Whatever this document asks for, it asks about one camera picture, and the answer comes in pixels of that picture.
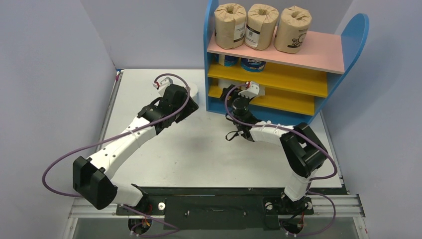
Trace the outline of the white paper roll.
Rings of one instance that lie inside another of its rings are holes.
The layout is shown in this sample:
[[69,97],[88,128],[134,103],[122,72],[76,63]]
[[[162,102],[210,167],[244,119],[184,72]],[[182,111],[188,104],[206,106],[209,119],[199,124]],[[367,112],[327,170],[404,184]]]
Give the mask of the white paper roll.
[[188,86],[190,89],[190,97],[191,99],[198,104],[199,102],[199,90],[196,84],[188,82]]
[[265,95],[265,86],[259,85],[258,97],[261,97],[261,96],[264,96],[264,95]]
[[235,85],[236,82],[233,80],[228,80],[228,79],[218,79],[217,80],[218,83],[218,87],[223,90],[225,88],[229,88],[231,85]]

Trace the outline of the blue plastic tissue roll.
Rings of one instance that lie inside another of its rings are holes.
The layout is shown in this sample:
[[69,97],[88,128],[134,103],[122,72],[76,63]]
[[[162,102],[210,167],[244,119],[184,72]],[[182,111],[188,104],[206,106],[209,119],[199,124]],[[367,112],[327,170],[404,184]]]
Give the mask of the blue plastic tissue roll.
[[223,54],[215,54],[214,57],[215,57],[216,63],[224,67],[231,67],[231,66],[236,65],[239,59],[236,56],[223,55]]

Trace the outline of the brown roll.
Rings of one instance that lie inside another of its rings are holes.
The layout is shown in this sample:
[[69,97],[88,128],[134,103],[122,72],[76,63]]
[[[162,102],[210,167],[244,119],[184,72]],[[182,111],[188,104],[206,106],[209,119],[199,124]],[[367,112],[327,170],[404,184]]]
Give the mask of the brown roll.
[[295,5],[285,8],[280,16],[274,47],[281,52],[298,53],[311,22],[312,16],[308,10]]
[[233,49],[244,43],[246,10],[237,3],[219,5],[214,11],[216,44],[223,49]]

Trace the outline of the brown roll cloud logo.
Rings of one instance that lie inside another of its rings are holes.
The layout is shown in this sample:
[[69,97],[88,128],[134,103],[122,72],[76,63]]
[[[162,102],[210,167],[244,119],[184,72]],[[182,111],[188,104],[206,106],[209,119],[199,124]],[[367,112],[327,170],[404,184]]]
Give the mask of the brown roll cloud logo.
[[273,39],[279,12],[266,4],[254,4],[247,13],[244,43],[255,49],[266,49]]

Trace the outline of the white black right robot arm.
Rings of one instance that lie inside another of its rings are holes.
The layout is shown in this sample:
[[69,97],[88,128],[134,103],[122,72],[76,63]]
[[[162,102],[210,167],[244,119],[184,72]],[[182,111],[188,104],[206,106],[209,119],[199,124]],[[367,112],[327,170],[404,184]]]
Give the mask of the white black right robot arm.
[[293,173],[280,201],[282,209],[292,213],[300,207],[300,199],[307,194],[316,171],[327,160],[327,151],[304,122],[285,126],[256,118],[249,110],[249,105],[258,93],[258,84],[252,82],[230,85],[223,89],[220,100],[224,102],[226,119],[237,128],[236,136],[282,147]]

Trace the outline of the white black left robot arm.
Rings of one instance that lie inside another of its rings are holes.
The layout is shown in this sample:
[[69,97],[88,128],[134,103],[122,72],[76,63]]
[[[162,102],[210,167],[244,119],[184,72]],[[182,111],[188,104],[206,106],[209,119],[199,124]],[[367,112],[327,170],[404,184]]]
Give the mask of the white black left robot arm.
[[170,84],[158,92],[160,96],[142,108],[122,132],[123,137],[112,140],[88,158],[79,156],[74,160],[73,188],[96,209],[116,203],[128,205],[136,214],[147,211],[148,200],[137,185],[118,185],[112,178],[141,145],[199,108],[197,89]]

